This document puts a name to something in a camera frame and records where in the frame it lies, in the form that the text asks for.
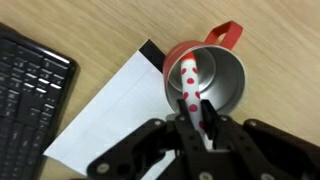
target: metal mug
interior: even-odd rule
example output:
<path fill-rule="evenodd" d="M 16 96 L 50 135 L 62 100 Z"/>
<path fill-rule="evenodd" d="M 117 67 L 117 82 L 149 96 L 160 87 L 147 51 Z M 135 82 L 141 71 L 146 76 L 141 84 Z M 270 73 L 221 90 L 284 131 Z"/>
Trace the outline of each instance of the metal mug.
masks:
<path fill-rule="evenodd" d="M 196 57 L 201 99 L 208 99 L 219 114 L 229 114 L 236 107 L 244 91 L 245 71 L 231 50 L 241 33 L 242 27 L 230 21 L 214 28 L 204 42 L 186 41 L 168 53 L 163 64 L 165 92 L 175 112 L 177 99 L 183 98 L 180 59 L 191 51 Z"/>

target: table surface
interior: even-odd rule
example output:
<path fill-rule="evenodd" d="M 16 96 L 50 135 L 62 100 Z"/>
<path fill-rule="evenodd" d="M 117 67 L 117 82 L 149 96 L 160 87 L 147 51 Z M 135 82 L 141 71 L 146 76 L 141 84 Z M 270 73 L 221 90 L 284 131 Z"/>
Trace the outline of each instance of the table surface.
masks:
<path fill-rule="evenodd" d="M 320 1 L 0 0 L 0 21 L 81 67 L 59 133 L 146 39 L 167 53 L 234 20 L 247 87 L 232 116 L 258 118 L 320 145 Z M 80 174 L 47 160 L 41 179 Z"/>

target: white paper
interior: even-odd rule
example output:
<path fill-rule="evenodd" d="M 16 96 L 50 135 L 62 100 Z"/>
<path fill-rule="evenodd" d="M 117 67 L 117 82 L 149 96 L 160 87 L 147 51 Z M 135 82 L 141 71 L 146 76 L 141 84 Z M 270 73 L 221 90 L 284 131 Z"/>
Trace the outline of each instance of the white paper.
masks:
<path fill-rule="evenodd" d="M 173 113 L 164 92 L 162 74 L 137 51 L 45 151 L 86 175 L 94 159 L 151 118 Z M 155 179 L 173 153 L 143 179 Z"/>

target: black keyboard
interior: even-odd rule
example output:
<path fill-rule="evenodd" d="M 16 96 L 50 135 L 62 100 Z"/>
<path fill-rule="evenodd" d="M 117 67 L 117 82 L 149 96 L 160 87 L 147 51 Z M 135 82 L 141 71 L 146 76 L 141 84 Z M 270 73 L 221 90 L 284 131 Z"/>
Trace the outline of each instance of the black keyboard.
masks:
<path fill-rule="evenodd" d="M 0 180 L 39 178 L 75 67 L 0 24 Z"/>

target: red dot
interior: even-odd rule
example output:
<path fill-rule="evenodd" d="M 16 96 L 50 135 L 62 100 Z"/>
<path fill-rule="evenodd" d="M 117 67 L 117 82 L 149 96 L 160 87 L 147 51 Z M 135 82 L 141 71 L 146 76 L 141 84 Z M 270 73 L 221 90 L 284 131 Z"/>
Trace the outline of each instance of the red dot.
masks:
<path fill-rule="evenodd" d="M 188 96 L 189 96 L 189 93 L 187 93 L 187 92 L 183 93 L 183 99 L 187 99 Z"/>
<path fill-rule="evenodd" d="M 196 92 L 196 96 L 197 96 L 197 98 L 200 99 L 200 93 L 199 93 L 199 91 Z"/>
<path fill-rule="evenodd" d="M 193 80 L 192 78 L 188 78 L 187 83 L 188 83 L 188 84 L 193 84 L 193 83 L 194 83 L 194 80 Z"/>
<path fill-rule="evenodd" d="M 203 121 L 199 121 L 199 126 L 204 129 L 204 122 Z"/>
<path fill-rule="evenodd" d="M 187 72 L 187 69 L 186 68 L 183 68 L 182 70 L 181 70 L 181 74 L 183 75 L 184 73 L 186 73 Z"/>
<path fill-rule="evenodd" d="M 189 111 L 190 111 L 190 112 L 196 112 L 196 111 L 198 111 L 197 105 L 195 105 L 195 104 L 190 105 L 190 106 L 189 106 Z"/>
<path fill-rule="evenodd" d="M 194 73 L 198 74 L 197 68 L 192 68 L 192 71 L 193 71 Z"/>

